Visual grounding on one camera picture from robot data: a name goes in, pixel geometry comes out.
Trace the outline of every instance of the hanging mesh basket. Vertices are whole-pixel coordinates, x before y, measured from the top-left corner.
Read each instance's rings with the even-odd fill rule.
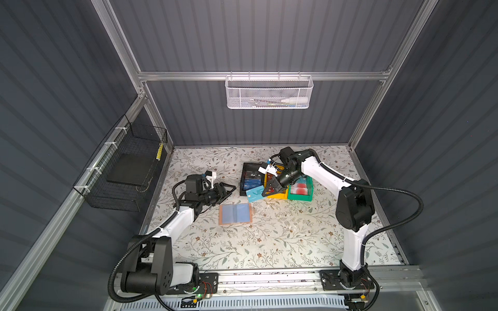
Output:
[[[306,109],[309,107],[311,76],[280,77],[261,74],[227,76],[227,107],[230,109]]]

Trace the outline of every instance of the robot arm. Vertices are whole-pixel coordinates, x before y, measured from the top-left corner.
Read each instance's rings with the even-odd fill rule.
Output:
[[[174,263],[172,244],[178,239],[184,229],[190,226],[203,213],[203,206],[221,204],[236,189],[233,185],[215,183],[216,173],[207,171],[204,175],[189,175],[187,179],[173,187],[176,210],[157,228],[149,233],[155,233],[136,247],[123,261],[121,290],[128,293],[143,295],[164,295],[170,287],[178,286],[190,291],[199,286],[199,268],[191,263]],[[177,199],[175,188],[185,183],[185,199],[183,194]],[[144,236],[134,236],[128,248],[131,249]],[[142,259],[153,254],[152,262]],[[110,292],[113,299],[118,299]]]
[[[284,192],[288,185],[304,174],[318,181],[337,198],[336,218],[344,227],[344,254],[340,262],[341,284],[345,288],[355,287],[365,274],[361,266],[361,247],[375,213],[370,190],[352,186],[346,180],[354,181],[353,179],[327,166],[334,172],[331,174],[322,166],[324,164],[319,162],[313,150],[294,152],[292,148],[286,147],[278,155],[285,169],[277,178],[271,180],[263,193],[266,194],[269,187],[277,192]],[[356,183],[368,184],[364,180]]]

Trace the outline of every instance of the metal rail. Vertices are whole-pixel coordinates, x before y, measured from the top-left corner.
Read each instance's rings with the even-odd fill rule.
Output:
[[[387,71],[374,72],[139,72],[140,81],[224,81],[234,80],[298,80],[311,76],[314,81],[385,81]]]

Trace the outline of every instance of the floral tablecloth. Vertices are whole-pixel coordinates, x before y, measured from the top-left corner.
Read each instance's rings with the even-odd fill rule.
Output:
[[[308,147],[292,147],[295,151]],[[321,161],[358,179],[346,146],[314,146]],[[237,185],[224,204],[247,203],[239,196],[243,162],[260,162],[280,147],[175,149],[150,229],[173,211],[171,187],[190,174],[216,171],[217,182]],[[177,189],[180,194],[182,186]],[[219,207],[200,215],[173,244],[177,261],[201,270],[338,266],[343,253],[342,227],[335,218],[337,198],[314,181],[313,201],[265,199],[252,203],[252,223],[219,225]],[[381,227],[373,216],[369,231]],[[369,265],[400,264],[385,233],[366,247]]]

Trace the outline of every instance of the ventilation grille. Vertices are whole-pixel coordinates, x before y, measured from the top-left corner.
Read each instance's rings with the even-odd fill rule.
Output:
[[[163,298],[168,307],[174,310],[258,310],[283,308],[337,308],[348,309],[344,297],[337,295],[281,295],[281,296],[247,296],[247,297],[213,297],[197,303],[197,307],[180,308],[181,298]],[[163,311],[164,308],[155,298],[124,304],[121,310],[129,311]]]

